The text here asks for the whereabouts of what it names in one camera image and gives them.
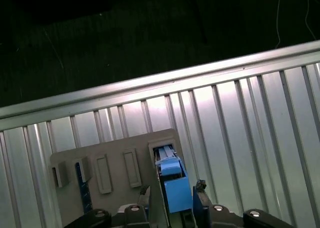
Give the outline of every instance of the corrugated metal panel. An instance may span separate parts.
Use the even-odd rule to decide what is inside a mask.
[[[282,68],[274,72],[274,65]],[[270,67],[209,85],[198,79],[188,90],[161,95],[139,90],[131,92],[138,98],[108,107],[110,99],[100,98],[84,113],[72,104],[74,112],[58,119],[52,112],[63,107],[52,107],[39,111],[38,124],[25,125],[34,114],[22,115],[23,127],[0,133],[0,226],[61,227],[47,176],[52,152],[175,128],[190,182],[206,179],[213,202],[238,214],[255,207],[300,228],[320,227],[320,66],[273,61]]]

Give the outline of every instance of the bolt head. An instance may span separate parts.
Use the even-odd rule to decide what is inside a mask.
[[[252,216],[254,216],[254,217],[259,217],[259,216],[260,216],[260,213],[253,210],[253,211],[250,212],[250,215],[252,215]]]
[[[132,211],[138,211],[138,210],[139,210],[139,207],[138,207],[138,206],[132,206],[132,207],[131,207],[131,210],[132,210]]]
[[[215,205],[214,209],[217,210],[217,211],[221,211],[221,210],[223,210],[223,207],[220,206],[220,205]]]

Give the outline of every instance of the black clamp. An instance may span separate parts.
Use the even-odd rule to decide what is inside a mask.
[[[294,228],[260,209],[250,209],[243,213],[243,217],[238,216],[223,205],[212,204],[205,188],[204,180],[198,180],[196,186],[193,187],[193,214],[198,227]]]

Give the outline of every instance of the blue plastic block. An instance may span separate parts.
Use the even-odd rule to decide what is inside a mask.
[[[169,212],[192,209],[193,200],[187,177],[164,182]]]

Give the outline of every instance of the blue strip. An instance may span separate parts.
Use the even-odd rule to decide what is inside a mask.
[[[88,182],[83,182],[82,181],[82,175],[81,175],[81,170],[80,170],[79,163],[75,164],[75,171],[76,171],[76,176],[78,178],[80,196],[81,196],[82,205],[83,205],[83,212],[87,213],[87,212],[89,212],[89,211],[91,211],[93,209],[92,202],[91,202],[91,197],[90,197],[90,192],[89,192]]]

